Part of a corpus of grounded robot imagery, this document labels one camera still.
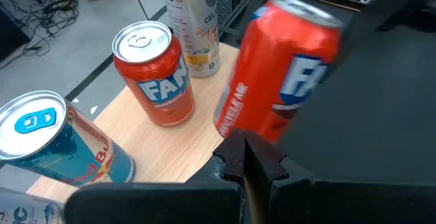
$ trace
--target pull tab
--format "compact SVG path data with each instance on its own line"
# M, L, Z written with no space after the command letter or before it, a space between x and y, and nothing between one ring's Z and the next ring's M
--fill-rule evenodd
M15 131L30 133L32 131L52 126L56 123L56 110L47 108L38 112L32 112L19 118L15 123Z
M127 40L129 46L143 48L150 44L151 38L149 37L138 37L137 35L133 35L129 40Z

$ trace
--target blue pull tab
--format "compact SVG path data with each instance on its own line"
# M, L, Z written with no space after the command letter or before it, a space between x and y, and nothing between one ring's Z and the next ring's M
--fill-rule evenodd
M32 131L52 126L56 123L56 110L47 108L38 112L32 112L19 118L15 123L15 131L30 133Z

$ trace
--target white can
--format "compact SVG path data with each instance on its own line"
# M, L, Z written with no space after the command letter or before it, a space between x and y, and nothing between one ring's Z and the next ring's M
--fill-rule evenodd
M0 187L0 224L64 224L63 206Z
M175 36L192 77L207 77L220 67L217 0L165 0Z

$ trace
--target blue and silver can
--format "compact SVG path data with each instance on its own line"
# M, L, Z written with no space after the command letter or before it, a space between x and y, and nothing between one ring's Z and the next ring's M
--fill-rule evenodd
M63 206L0 187L0 224L64 224Z
M131 182L136 173L120 146L52 91L0 108L0 160L77 187Z

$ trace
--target orange soda can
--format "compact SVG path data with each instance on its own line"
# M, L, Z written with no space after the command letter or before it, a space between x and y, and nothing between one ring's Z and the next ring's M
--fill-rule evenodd
M160 22L137 22L112 43L116 70L156 125L186 121L195 101L179 41Z
M245 33L215 110L218 132L248 129L275 144L328 71L342 23L299 0L268 0Z

